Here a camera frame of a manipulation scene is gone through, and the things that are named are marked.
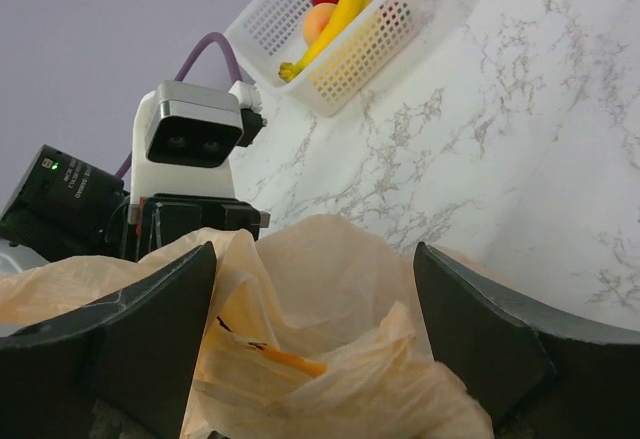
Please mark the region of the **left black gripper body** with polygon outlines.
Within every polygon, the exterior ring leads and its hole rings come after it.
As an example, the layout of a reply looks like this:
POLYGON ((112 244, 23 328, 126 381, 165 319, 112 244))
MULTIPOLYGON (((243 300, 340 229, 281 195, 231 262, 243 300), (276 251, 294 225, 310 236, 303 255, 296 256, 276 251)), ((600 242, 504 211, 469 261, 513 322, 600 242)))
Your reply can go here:
POLYGON ((107 254, 137 261, 202 228, 247 230, 257 239, 270 214, 235 198, 156 194, 137 204, 124 202, 107 228, 107 254))

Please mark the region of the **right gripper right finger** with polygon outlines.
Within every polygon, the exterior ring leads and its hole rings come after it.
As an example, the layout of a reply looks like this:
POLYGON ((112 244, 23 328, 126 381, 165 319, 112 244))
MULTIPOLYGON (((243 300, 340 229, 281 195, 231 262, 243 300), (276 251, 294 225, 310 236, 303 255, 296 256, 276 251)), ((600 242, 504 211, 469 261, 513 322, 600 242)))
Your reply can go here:
POLYGON ((553 308, 424 243, 413 269, 433 356, 497 437, 638 437, 638 332, 553 308))

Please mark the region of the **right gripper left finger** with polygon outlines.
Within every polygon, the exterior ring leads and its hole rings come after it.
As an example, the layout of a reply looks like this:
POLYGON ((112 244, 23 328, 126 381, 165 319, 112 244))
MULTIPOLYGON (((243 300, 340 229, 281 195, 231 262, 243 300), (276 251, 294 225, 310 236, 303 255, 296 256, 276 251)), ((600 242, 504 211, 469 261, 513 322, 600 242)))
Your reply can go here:
POLYGON ((216 273, 211 243, 1 340, 4 438, 180 435, 216 273))

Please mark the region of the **peach banana-print plastic bag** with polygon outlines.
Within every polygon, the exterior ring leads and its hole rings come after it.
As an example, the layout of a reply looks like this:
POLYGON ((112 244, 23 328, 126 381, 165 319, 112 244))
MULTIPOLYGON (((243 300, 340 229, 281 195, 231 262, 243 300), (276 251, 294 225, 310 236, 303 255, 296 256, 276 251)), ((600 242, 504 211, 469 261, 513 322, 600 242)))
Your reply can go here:
POLYGON ((75 310, 205 243, 218 260, 181 434, 203 438, 489 438, 435 361, 409 256, 317 215, 261 239, 204 228, 137 263, 79 256, 1 277, 1 319, 75 310))

